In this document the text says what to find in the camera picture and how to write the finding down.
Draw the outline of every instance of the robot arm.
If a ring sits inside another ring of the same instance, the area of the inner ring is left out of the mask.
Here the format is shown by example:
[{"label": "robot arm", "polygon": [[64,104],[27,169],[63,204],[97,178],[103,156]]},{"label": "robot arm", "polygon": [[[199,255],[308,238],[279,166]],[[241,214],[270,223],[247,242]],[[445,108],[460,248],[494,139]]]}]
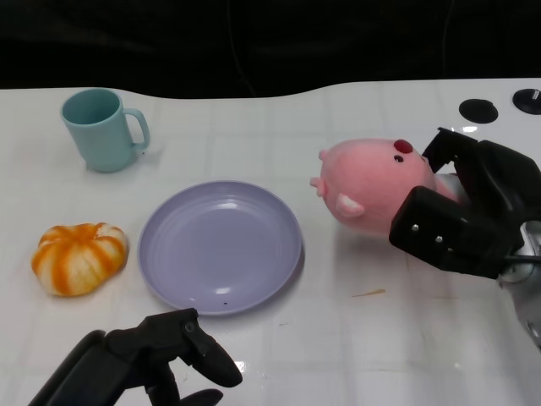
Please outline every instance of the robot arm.
[{"label": "robot arm", "polygon": [[181,399],[169,362],[177,357],[223,387],[242,380],[237,366],[197,322],[194,309],[152,315],[136,328],[88,334],[30,406],[110,406],[123,391],[145,387],[153,406],[214,406],[216,389]]},{"label": "robot arm", "polygon": [[470,205],[417,187],[393,219],[389,240],[443,271],[498,279],[541,346],[541,172],[502,145],[439,130],[423,155],[435,172],[454,163]]}]

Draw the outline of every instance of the plate rim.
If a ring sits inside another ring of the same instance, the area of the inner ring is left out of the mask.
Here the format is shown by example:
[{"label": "plate rim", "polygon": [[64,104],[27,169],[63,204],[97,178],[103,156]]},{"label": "plate rim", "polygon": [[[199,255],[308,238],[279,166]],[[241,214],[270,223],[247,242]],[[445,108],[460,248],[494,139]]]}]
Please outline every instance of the plate rim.
[{"label": "plate rim", "polygon": [[294,228],[295,228],[295,230],[297,231],[297,234],[298,234],[298,247],[297,247],[298,253],[296,255],[297,256],[297,262],[293,265],[292,269],[288,272],[287,277],[284,279],[284,283],[282,283],[280,286],[278,286],[278,288],[273,289],[269,294],[263,296],[262,299],[256,300],[251,304],[247,304],[247,305],[245,305],[244,307],[242,307],[240,309],[224,310],[224,311],[199,311],[199,310],[197,310],[197,312],[200,315],[211,315],[211,316],[233,315],[233,314],[237,314],[237,313],[242,313],[242,312],[244,312],[246,310],[254,308],[255,306],[261,305],[266,300],[272,298],[275,294],[277,294],[284,286],[286,286],[286,284],[291,280],[293,275],[296,273],[296,270],[298,268],[298,263],[300,262],[301,256],[303,254],[303,247],[304,247],[303,233],[301,231],[300,225],[298,224],[298,220],[297,220],[297,217],[295,216],[295,213],[293,212],[291,207],[289,207],[286,204],[286,202],[283,199],[281,199],[279,196],[277,196],[275,193],[271,192],[270,190],[268,190],[266,188],[263,188],[263,187],[261,187],[261,186],[259,186],[257,184],[251,184],[250,182],[243,182],[243,181],[240,181],[240,180],[211,180],[209,182],[202,182],[200,184],[194,184],[192,186],[189,186],[188,188],[180,190],[179,192],[177,192],[174,195],[170,196],[168,199],[164,200],[152,212],[152,214],[146,220],[145,225],[143,226],[143,228],[141,230],[141,234],[139,236],[139,242],[137,243],[137,263],[138,263],[138,266],[139,266],[139,273],[143,277],[143,280],[145,281],[146,287],[155,296],[157,296],[158,299],[160,299],[161,301],[163,301],[167,305],[171,306],[173,309],[178,309],[179,310],[179,309],[189,309],[190,307],[193,307],[193,306],[188,306],[188,304],[186,304],[185,307],[184,306],[179,307],[178,304],[174,304],[171,300],[163,297],[163,295],[161,295],[159,292],[156,291],[154,286],[152,286],[152,283],[149,282],[149,280],[147,279],[147,276],[143,272],[143,267],[141,265],[141,245],[142,245],[143,237],[145,236],[145,232],[146,232],[146,229],[148,228],[148,225],[149,225],[150,221],[152,220],[152,218],[154,218],[156,213],[159,210],[161,210],[161,208],[163,206],[165,206],[170,200],[174,199],[175,197],[177,197],[178,195],[180,195],[182,193],[185,193],[185,192],[187,192],[187,191],[189,191],[191,189],[199,188],[199,187],[206,186],[206,185],[209,185],[209,184],[242,184],[242,185],[249,186],[249,187],[252,187],[252,188],[256,188],[256,189],[259,189],[259,190],[262,190],[262,191],[266,192],[267,194],[269,194],[272,197],[274,197],[275,199],[277,199],[287,209],[287,211],[289,211],[289,213],[291,214],[291,216],[293,218],[294,224],[295,224]]}]

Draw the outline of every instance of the table surface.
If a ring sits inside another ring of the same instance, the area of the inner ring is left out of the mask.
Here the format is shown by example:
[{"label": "table surface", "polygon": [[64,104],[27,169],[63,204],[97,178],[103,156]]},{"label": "table surface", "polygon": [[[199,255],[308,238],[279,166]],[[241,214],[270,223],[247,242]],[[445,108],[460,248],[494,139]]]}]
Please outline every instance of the table surface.
[{"label": "table surface", "polygon": [[[139,274],[136,243],[169,196],[212,179],[279,195],[295,212],[306,261],[297,282],[245,314],[201,318],[243,372],[220,404],[480,405],[541,403],[541,354],[495,282],[440,272],[385,241],[338,226],[309,187],[318,150],[351,138],[403,138],[420,151],[440,126],[541,162],[541,117],[511,104],[539,80],[351,83],[255,100],[167,100],[118,91],[140,109],[151,146],[122,172],[85,169],[59,117],[75,89],[0,91],[0,404],[26,405],[68,351],[94,329],[138,325],[170,310]],[[486,98],[498,120],[463,119],[460,102]],[[134,136],[141,137],[135,121]],[[47,296],[30,269],[56,224],[109,222],[132,252],[93,294]],[[383,294],[361,296],[376,289]],[[180,361],[183,396],[215,387]],[[149,405],[143,389],[120,405]]]}]

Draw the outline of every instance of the orange pumpkin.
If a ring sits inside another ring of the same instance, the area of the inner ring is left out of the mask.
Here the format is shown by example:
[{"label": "orange pumpkin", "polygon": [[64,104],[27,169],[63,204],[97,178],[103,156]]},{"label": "orange pumpkin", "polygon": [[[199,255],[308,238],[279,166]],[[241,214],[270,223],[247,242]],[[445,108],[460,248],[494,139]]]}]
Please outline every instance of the orange pumpkin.
[{"label": "orange pumpkin", "polygon": [[104,222],[49,228],[32,258],[32,270],[50,294],[78,296],[93,291],[126,261],[128,241]]}]

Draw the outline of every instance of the pig ear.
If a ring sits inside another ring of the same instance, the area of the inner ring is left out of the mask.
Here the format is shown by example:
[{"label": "pig ear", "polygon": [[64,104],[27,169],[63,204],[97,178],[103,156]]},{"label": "pig ear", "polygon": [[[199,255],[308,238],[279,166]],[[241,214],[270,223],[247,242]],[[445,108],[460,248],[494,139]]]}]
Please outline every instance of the pig ear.
[{"label": "pig ear", "polygon": [[363,205],[342,193],[336,198],[336,209],[344,217],[358,217],[364,213]]}]

